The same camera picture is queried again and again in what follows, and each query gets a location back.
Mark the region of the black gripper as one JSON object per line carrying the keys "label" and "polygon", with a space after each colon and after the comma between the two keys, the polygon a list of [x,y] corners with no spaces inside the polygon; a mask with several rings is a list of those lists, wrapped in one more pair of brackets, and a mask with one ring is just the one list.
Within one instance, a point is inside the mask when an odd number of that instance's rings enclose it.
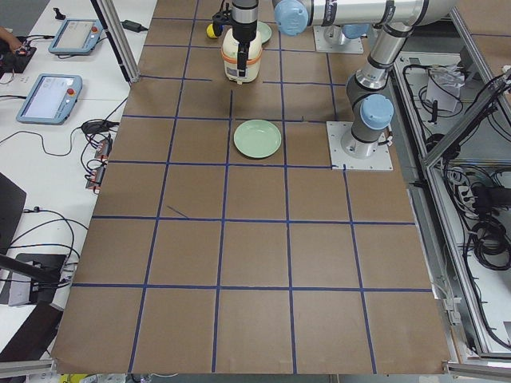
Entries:
{"label": "black gripper", "polygon": [[223,26],[231,26],[233,37],[239,42],[236,68],[239,77],[245,77],[248,61],[248,43],[256,38],[258,0],[222,1],[217,13],[212,16],[212,31],[216,37]]}

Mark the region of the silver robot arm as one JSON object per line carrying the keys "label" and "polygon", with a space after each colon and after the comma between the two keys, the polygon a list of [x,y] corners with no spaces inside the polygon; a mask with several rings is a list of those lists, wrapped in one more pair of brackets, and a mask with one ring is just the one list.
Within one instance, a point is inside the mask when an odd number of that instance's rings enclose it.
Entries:
{"label": "silver robot arm", "polygon": [[[455,1],[274,1],[275,22],[288,36],[301,34],[310,26],[348,26],[371,24],[383,28],[367,64],[356,77],[377,89],[394,63],[398,52],[415,26],[428,25],[447,15]],[[247,76],[252,42],[257,39],[257,1],[234,1],[222,4],[212,16],[212,32],[220,36],[224,26],[231,26],[237,41],[234,57],[225,60],[235,66],[236,81]]]}
{"label": "silver robot arm", "polygon": [[383,130],[390,125],[394,106],[382,91],[413,29],[402,22],[382,26],[366,64],[349,78],[347,97],[354,121],[341,139],[342,149],[348,156],[365,160],[374,155]]}

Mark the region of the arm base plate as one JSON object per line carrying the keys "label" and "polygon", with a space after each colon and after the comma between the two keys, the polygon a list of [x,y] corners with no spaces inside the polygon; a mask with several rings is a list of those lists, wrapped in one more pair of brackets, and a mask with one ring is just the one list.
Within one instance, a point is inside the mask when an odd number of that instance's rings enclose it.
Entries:
{"label": "arm base plate", "polygon": [[390,172],[393,164],[385,133],[373,143],[362,143],[352,135],[350,121],[328,121],[327,139],[331,167],[335,170]]}
{"label": "arm base plate", "polygon": [[314,26],[315,49],[320,53],[362,54],[361,38],[347,38],[340,26]]}

